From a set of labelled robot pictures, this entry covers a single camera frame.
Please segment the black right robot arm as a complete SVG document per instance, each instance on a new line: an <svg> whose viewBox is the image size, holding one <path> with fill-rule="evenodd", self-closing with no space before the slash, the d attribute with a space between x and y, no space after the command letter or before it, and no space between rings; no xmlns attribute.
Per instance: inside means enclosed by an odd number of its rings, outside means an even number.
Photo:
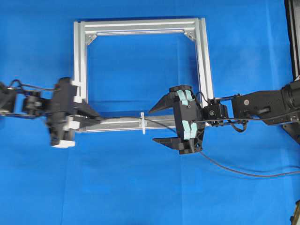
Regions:
<svg viewBox="0 0 300 225"><path fill-rule="evenodd" d="M172 108L176 137L154 141L180 154L202 150L206 124L213 127L231 125L244 132L250 120L267 125L281 125L297 143L300 141L300 83L291 82L280 90L256 91L246 95L213 98L201 106L188 85L171 87L150 112Z"/></svg>

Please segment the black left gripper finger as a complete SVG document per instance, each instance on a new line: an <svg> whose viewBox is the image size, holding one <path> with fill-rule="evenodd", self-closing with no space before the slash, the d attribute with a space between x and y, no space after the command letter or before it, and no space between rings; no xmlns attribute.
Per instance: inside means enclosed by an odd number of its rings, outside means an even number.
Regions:
<svg viewBox="0 0 300 225"><path fill-rule="evenodd" d="M102 120L103 118L100 114L95 111L89 104L87 104L84 100L80 103L76 103L76 111L78 115L88 117L94 120Z"/></svg>
<svg viewBox="0 0 300 225"><path fill-rule="evenodd" d="M95 117L95 118L89 118L89 117L72 117L71 120L71 128L84 128L93 126L96 124L101 123L104 118L102 117Z"/></svg>

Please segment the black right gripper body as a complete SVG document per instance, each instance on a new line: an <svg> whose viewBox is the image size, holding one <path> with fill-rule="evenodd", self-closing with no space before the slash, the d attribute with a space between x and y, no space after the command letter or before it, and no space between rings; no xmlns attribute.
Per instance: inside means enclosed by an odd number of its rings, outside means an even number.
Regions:
<svg viewBox="0 0 300 225"><path fill-rule="evenodd" d="M180 154L202 151L205 124L196 123L202 117L202 108L192 91L192 87L180 85L169 89L172 94L172 108L175 118L176 132L175 149Z"/></svg>

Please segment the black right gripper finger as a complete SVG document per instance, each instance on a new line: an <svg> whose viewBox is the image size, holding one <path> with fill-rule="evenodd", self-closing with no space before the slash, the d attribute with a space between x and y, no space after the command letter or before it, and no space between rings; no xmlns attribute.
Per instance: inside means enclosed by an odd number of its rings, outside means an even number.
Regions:
<svg viewBox="0 0 300 225"><path fill-rule="evenodd" d="M173 107L175 94L168 93L164 95L150 110L149 113L155 113L164 109Z"/></svg>
<svg viewBox="0 0 300 225"><path fill-rule="evenodd" d="M168 138L153 138L156 143L162 144L173 150L182 150L182 142L178 137L168 137Z"/></svg>

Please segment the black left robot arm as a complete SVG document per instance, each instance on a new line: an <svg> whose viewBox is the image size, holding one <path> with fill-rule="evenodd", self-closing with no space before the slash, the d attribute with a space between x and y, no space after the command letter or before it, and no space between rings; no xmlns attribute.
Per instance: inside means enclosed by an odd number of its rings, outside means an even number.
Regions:
<svg viewBox="0 0 300 225"><path fill-rule="evenodd" d="M0 114L22 119L45 118L50 145L55 148L75 146L75 131L97 125L104 118L78 94L79 84L69 77L58 80L49 89L51 98L42 96L43 88L13 80L0 85Z"/></svg>

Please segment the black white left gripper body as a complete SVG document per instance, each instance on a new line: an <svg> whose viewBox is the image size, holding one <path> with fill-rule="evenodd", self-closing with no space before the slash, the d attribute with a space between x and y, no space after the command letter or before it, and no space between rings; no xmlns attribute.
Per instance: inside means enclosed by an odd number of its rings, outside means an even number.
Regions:
<svg viewBox="0 0 300 225"><path fill-rule="evenodd" d="M76 104L82 103L78 94L78 82L70 77L59 79L50 100L50 111L46 124L50 134L50 144L55 148L75 146L74 133L79 128L79 122L72 118L75 115Z"/></svg>

